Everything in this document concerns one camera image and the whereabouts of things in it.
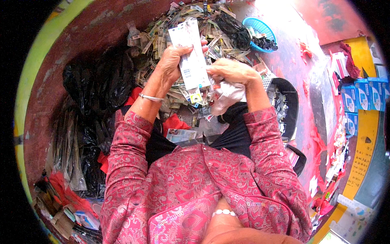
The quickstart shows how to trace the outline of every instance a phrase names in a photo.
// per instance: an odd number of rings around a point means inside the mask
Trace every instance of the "paisley pattern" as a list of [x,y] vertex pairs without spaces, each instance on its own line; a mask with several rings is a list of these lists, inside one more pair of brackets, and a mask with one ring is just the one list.
[[200,243],[221,196],[245,227],[306,242],[306,195],[284,151],[273,108],[244,115],[251,158],[202,144],[149,168],[152,124],[117,113],[101,210],[104,243]]

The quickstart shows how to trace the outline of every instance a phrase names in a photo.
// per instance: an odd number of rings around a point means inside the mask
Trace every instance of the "silver bangle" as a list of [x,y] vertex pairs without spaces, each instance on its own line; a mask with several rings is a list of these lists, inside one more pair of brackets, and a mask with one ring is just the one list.
[[235,212],[231,211],[229,209],[217,209],[214,213],[213,213],[213,216],[214,217],[216,214],[230,214],[231,216],[235,216]]
[[146,99],[149,99],[149,100],[152,100],[152,101],[155,101],[155,102],[159,102],[159,103],[162,103],[164,101],[163,98],[155,98],[153,96],[146,96],[142,93],[138,94],[138,96],[142,97],[142,98],[146,98]]

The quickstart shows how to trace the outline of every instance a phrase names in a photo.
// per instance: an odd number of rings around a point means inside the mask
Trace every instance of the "barcode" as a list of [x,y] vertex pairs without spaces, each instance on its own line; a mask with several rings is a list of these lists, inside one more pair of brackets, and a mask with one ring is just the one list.
[[185,78],[191,77],[191,71],[190,71],[190,69],[185,69],[185,70],[183,71],[183,73],[184,73],[184,77],[185,77]]

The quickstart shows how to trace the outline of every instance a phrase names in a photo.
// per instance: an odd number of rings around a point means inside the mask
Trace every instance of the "stack of boxes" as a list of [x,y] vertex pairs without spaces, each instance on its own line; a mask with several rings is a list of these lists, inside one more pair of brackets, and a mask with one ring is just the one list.
[[384,111],[389,98],[387,79],[369,77],[357,79],[354,85],[343,85],[341,96],[346,115],[346,133],[358,133],[358,109]]

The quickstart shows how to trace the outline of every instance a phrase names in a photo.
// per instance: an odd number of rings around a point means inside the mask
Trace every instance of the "woman's left hand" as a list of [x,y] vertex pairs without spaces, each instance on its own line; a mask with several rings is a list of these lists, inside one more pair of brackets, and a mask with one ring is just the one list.
[[[200,43],[205,45],[207,44],[207,40],[201,40]],[[192,50],[193,46],[183,46],[176,49],[173,46],[169,46],[165,49],[161,60],[158,62],[148,81],[148,83],[152,81],[154,86],[160,88],[160,96],[165,97],[172,84],[181,76],[180,69],[178,68],[180,57],[192,52]],[[202,47],[203,52],[207,50],[207,46]]]

